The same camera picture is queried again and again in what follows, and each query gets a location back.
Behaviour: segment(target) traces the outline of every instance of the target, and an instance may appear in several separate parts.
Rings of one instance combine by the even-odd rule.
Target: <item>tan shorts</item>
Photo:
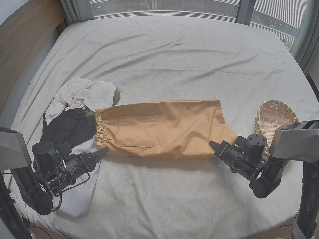
[[[96,113],[96,147],[113,156],[191,159],[214,157],[210,140],[233,144],[219,100],[111,106]]]

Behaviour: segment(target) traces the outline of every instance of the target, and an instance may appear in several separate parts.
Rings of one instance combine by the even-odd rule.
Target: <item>gray-green curtain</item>
[[[60,0],[66,15],[66,25],[94,19],[90,0]]]
[[[319,0],[308,0],[307,10],[298,30],[291,54],[307,74],[319,51]]]

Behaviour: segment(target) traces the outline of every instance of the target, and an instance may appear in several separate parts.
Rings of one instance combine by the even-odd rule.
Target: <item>building exterior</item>
[[[129,15],[185,15],[234,22],[239,0],[90,0],[95,18]],[[307,0],[256,0],[251,26],[293,43]]]

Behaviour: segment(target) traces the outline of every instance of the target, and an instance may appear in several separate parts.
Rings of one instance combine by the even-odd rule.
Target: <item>black garment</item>
[[[40,141],[50,141],[54,149],[64,143],[69,143],[71,148],[91,139],[96,134],[96,120],[94,116],[85,117],[83,109],[69,109],[63,111],[48,125],[43,114],[42,137]]]

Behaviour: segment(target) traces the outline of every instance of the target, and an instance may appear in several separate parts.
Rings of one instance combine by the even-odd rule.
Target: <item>fitted sheet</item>
[[[300,120],[319,118],[304,74],[272,32],[205,18],[106,18],[67,27],[30,83],[14,125],[31,155],[42,114],[75,77],[112,82],[119,105],[220,99],[227,125],[244,137],[269,99],[288,104]],[[302,163],[290,161],[279,187],[258,199],[217,158],[107,156],[83,218],[39,216],[14,181],[10,189],[25,217],[70,238],[246,238],[297,213],[301,179]]]

